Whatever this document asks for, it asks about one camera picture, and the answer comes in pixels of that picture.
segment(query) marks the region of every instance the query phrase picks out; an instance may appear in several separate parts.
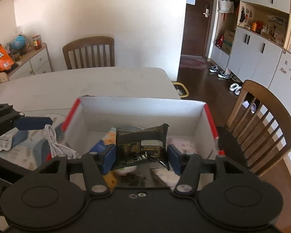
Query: white tote bag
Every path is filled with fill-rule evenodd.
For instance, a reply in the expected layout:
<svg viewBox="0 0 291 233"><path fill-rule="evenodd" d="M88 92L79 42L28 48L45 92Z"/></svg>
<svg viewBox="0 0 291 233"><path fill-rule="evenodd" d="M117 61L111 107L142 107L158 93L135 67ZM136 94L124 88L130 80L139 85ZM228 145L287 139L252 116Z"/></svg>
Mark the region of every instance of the white tote bag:
<svg viewBox="0 0 291 233"><path fill-rule="evenodd" d="M234 3L229 0L219 1L219 12L220 13L234 13Z"/></svg>

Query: doormat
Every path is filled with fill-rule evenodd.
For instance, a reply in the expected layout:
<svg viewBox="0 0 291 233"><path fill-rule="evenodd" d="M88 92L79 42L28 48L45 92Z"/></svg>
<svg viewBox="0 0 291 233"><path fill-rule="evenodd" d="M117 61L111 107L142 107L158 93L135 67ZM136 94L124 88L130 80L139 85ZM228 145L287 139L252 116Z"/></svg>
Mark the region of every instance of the doormat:
<svg viewBox="0 0 291 233"><path fill-rule="evenodd" d="M200 56L181 55L180 68L196 68L202 70L208 70L211 67L211 63L205 58Z"/></svg>

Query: black snack package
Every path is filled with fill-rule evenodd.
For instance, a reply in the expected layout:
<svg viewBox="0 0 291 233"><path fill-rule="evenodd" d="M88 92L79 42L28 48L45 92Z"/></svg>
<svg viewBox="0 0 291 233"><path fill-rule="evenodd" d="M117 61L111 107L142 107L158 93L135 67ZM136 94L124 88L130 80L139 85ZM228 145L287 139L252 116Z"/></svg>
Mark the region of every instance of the black snack package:
<svg viewBox="0 0 291 233"><path fill-rule="evenodd" d="M139 130L135 132L117 131L116 160L113 169L136 166L149 162L159 162L170 170L167 152L166 136L169 125Z"/></svg>

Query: blue globe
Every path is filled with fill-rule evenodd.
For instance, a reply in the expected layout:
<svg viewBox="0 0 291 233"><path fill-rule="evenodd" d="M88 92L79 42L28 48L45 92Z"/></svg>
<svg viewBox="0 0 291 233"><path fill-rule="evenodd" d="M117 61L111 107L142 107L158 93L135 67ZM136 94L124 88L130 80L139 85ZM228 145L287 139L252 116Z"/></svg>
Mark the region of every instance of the blue globe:
<svg viewBox="0 0 291 233"><path fill-rule="evenodd" d="M12 41L11 44L15 50L21 50L26 45L26 40L22 35L19 35Z"/></svg>

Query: chair seat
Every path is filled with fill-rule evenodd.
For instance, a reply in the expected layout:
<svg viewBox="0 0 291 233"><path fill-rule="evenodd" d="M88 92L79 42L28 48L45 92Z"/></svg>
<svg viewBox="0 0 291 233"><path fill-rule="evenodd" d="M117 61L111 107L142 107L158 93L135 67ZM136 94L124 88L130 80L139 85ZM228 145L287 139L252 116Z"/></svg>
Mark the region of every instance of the chair seat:
<svg viewBox="0 0 291 233"><path fill-rule="evenodd" d="M224 150L225 155L232 160L248 168L244 152L241 150L241 146L233 134L225 127L217 127L217 131L219 135L219 149Z"/></svg>

